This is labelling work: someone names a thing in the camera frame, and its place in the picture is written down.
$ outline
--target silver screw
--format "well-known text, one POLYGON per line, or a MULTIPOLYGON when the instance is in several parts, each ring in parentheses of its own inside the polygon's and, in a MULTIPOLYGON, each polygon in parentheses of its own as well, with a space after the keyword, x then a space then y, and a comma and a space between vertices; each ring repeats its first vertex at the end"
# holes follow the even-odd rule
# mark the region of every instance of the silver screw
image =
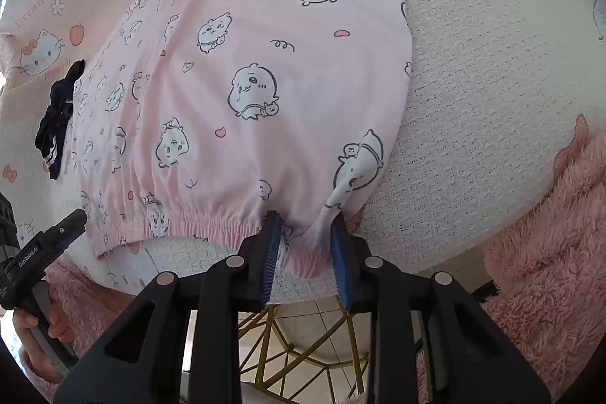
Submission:
POLYGON ((380 257, 367 257, 364 261, 366 267, 370 267, 371 269, 378 269, 383 265, 383 259, 380 257))
POLYGON ((244 258, 240 256, 228 257, 225 261, 228 267, 236 268, 244 264, 244 258))
POLYGON ((175 280, 175 274, 173 273, 160 273, 156 277, 156 281, 161 286, 168 286, 175 280))
POLYGON ((437 273, 434 279, 437 284, 442 286, 448 286, 453 281, 453 277, 449 273, 437 273))

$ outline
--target tile floor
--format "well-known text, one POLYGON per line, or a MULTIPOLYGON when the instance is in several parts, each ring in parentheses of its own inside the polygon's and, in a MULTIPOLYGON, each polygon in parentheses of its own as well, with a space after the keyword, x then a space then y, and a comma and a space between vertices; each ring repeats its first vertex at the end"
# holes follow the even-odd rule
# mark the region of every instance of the tile floor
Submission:
MULTIPOLYGON (((430 270, 419 273, 422 276, 431 276, 437 271, 447 271, 469 292, 478 289, 490 280, 484 269, 482 255, 477 248, 471 249, 448 261, 439 264, 430 270)), ((240 313, 239 319, 243 320, 248 314, 240 313)), ((339 304, 335 297, 323 298, 315 301, 303 301, 301 303, 283 304, 278 307, 275 314, 278 327, 284 333, 287 341, 295 345, 295 350, 303 350, 309 347, 322 334, 324 334, 342 316, 339 304)), ((193 328, 195 325, 196 312, 192 312, 190 330, 187 336, 186 356, 184 357, 183 369, 189 370, 191 363, 191 347, 193 341, 193 328)), ((360 356, 369 351, 370 345, 370 315, 359 314, 353 317, 356 333, 356 342, 360 356)), ((413 316, 413 327, 419 327, 416 317, 413 316)), ((254 347, 263 332, 263 326, 251 329, 240 339, 240 360, 244 361, 247 354, 254 347)), ((268 358, 283 351, 277 337, 272 333, 268 358)), ((258 363, 261 345, 259 344, 252 356, 244 365, 244 369, 258 363)), ((347 331, 347 325, 343 324, 337 331, 324 342, 311 357, 323 363, 336 363, 351 360, 351 344, 347 331)), ((279 371, 285 364, 286 355, 270 361, 266 365, 266 378, 279 371)), ((284 397, 290 397, 309 379, 318 373, 320 369, 312 364, 304 362, 289 373, 284 381, 284 397)), ((242 375, 242 381, 254 382, 256 370, 242 375)), ((353 367, 335 368, 330 371, 331 381, 334 389, 335 401, 343 402, 355 384, 353 367)), ((280 393, 282 381, 276 382, 270 390, 280 393)), ((330 404, 331 395, 326 373, 321 374, 305 390, 295 397, 295 402, 305 404, 330 404)))

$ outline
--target gold metal frame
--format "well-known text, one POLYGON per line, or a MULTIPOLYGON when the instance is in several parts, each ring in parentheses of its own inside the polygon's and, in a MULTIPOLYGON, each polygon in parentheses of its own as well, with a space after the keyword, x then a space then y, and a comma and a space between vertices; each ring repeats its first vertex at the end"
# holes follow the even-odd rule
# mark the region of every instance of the gold metal frame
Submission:
POLYGON ((330 396, 333 404, 336 404, 330 371, 343 367, 353 367, 353 371, 356 376, 356 383, 351 387, 347 398, 349 399, 354 393, 358 395, 363 394, 364 381, 362 376, 364 375, 366 367, 368 366, 369 355, 363 354, 362 356, 360 356, 360 354, 358 353, 356 333, 353 327, 354 315, 346 313, 340 304, 339 306, 342 314, 341 318, 324 334, 322 334, 322 336, 320 336, 315 342, 313 342, 308 348, 304 349, 303 351, 295 350, 295 345, 289 343, 286 340, 283 332, 280 330, 280 327, 278 327, 278 324, 276 322, 276 313, 278 308, 280 307, 279 305, 269 305, 263 312, 259 314, 250 314, 249 316, 247 316, 237 326, 238 339, 241 339, 248 331, 256 327, 264 326, 265 328, 262 331, 261 335, 257 338, 257 341, 253 344, 253 347, 250 349, 244 360, 242 361, 240 365, 240 375, 244 375, 245 373, 256 370, 255 381, 248 382, 250 385, 255 387, 257 390, 274 397, 280 402, 292 403, 296 402, 294 399, 299 394, 301 394, 302 391, 304 391, 312 382, 319 378, 323 373, 326 373, 326 383, 328 384, 328 389, 330 390, 330 396), (312 358, 311 354, 316 351, 317 348, 319 348, 325 341, 327 341, 330 336, 332 336, 337 331, 337 329, 343 324, 347 324, 347 331, 349 333, 349 340, 351 344, 351 360, 337 363, 325 363, 316 358, 312 358), (278 342, 280 343, 283 350, 281 353, 268 358, 267 353, 269 350, 269 342, 272 333, 278 339, 278 342), (259 362, 255 365, 247 367, 246 363, 248 363, 259 344, 261 345, 259 362), (282 369, 266 378, 266 364, 282 356, 284 356, 284 366, 282 367, 282 369), (287 375, 304 362, 318 367, 319 370, 309 381, 305 382, 305 384, 302 385, 302 387, 299 388, 290 397, 284 397, 284 385, 286 383, 287 375), (274 385, 276 382, 279 382, 280 380, 282 382, 280 385, 279 394, 269 390, 272 385, 274 385))

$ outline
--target human hand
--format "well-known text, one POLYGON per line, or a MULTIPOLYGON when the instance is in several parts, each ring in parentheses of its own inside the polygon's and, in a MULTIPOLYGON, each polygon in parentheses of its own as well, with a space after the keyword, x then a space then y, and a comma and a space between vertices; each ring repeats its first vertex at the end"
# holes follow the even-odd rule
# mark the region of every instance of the human hand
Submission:
MULTIPOLYGON (((49 286, 48 294, 51 300, 48 311, 48 318, 50 319, 48 335, 52 338, 58 338, 64 344, 71 344, 76 336, 70 327, 67 314, 63 310, 63 304, 59 300, 59 293, 54 286, 49 286)), ((25 310, 20 308, 14 310, 13 325, 15 332, 23 343, 24 363, 39 377, 51 384, 58 384, 61 381, 61 375, 55 370, 49 357, 44 354, 30 332, 30 329, 37 326, 37 324, 38 319, 25 310)))

